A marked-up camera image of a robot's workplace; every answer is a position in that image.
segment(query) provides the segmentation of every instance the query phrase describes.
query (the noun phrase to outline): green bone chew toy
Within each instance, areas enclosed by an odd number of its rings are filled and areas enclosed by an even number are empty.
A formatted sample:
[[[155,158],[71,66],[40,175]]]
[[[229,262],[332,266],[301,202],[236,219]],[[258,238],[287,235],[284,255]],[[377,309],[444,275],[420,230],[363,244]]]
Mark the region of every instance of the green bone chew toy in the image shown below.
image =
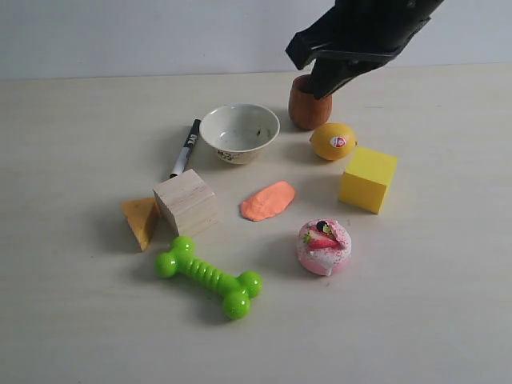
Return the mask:
[[[170,250],[158,256],[156,271],[162,278],[170,278],[179,272],[217,292],[224,297],[224,313],[233,320],[249,313],[250,300],[262,290],[262,278],[252,270],[235,278],[196,258],[194,242],[187,236],[176,237]]]

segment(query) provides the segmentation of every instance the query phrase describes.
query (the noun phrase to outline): orange clay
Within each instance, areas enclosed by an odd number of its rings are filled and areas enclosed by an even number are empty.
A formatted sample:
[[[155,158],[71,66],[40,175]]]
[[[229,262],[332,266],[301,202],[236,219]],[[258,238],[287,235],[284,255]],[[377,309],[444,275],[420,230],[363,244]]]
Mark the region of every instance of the orange clay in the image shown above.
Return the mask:
[[[294,198],[295,189],[290,184],[276,182],[245,200],[242,203],[242,216],[260,222],[283,212]]]

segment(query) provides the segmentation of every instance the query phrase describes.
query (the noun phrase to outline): white ceramic bowl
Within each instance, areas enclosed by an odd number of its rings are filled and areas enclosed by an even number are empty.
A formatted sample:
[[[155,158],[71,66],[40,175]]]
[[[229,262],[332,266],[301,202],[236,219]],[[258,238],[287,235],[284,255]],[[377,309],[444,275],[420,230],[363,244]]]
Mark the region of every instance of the white ceramic bowl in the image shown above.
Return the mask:
[[[268,108],[233,104],[209,112],[199,131],[221,160],[247,164],[275,140],[280,128],[278,117]]]

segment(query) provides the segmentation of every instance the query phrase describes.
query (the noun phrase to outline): wooden cup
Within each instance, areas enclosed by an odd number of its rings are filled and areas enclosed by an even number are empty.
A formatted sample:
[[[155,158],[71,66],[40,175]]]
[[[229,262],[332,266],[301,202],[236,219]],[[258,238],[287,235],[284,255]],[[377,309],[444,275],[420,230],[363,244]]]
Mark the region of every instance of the wooden cup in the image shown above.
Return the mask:
[[[306,89],[308,74],[297,77],[292,83],[288,101],[288,115],[302,130],[314,130],[329,120],[333,107],[332,95],[315,100]]]

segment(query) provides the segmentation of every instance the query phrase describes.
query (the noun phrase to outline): yellow cube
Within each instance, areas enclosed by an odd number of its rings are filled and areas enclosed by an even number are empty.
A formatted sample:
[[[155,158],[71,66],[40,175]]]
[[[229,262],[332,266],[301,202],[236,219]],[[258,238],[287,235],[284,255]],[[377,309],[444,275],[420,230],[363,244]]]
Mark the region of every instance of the yellow cube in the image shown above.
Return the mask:
[[[386,200],[398,159],[358,147],[342,176],[339,200],[378,214]]]

